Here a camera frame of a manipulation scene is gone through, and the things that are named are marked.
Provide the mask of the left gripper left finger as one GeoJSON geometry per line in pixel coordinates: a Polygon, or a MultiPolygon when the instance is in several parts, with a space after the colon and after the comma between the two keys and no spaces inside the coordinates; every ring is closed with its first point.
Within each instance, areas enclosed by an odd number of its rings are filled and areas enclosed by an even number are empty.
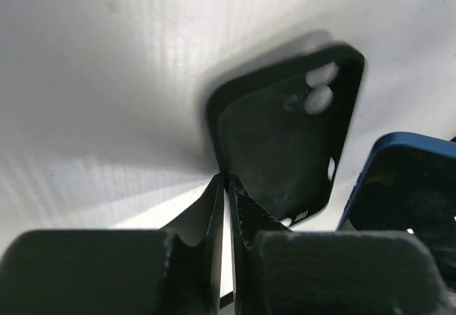
{"type": "Polygon", "coordinates": [[[40,229],[1,258],[3,314],[217,314],[224,187],[160,229],[40,229]]]}

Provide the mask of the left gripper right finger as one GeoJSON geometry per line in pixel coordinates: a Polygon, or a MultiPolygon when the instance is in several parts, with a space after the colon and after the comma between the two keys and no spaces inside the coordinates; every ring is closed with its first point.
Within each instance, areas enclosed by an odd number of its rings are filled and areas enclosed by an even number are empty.
{"type": "Polygon", "coordinates": [[[451,314],[428,249],[400,232],[293,232],[232,175],[237,314],[451,314]]]}

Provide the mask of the black phone case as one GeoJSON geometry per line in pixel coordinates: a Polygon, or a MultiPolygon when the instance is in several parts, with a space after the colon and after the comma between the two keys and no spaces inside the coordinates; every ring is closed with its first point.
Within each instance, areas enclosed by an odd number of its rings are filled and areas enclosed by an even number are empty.
{"type": "Polygon", "coordinates": [[[206,117],[218,166],[278,220],[329,201],[363,77],[364,56],[335,43],[218,87],[206,117]]]}

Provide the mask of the blue smartphone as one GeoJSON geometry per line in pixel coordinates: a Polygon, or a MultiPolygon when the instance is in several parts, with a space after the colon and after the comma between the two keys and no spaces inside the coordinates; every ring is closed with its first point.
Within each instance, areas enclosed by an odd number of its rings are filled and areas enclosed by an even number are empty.
{"type": "Polygon", "coordinates": [[[412,234],[455,285],[455,140],[409,132],[379,138],[337,228],[412,234]]]}

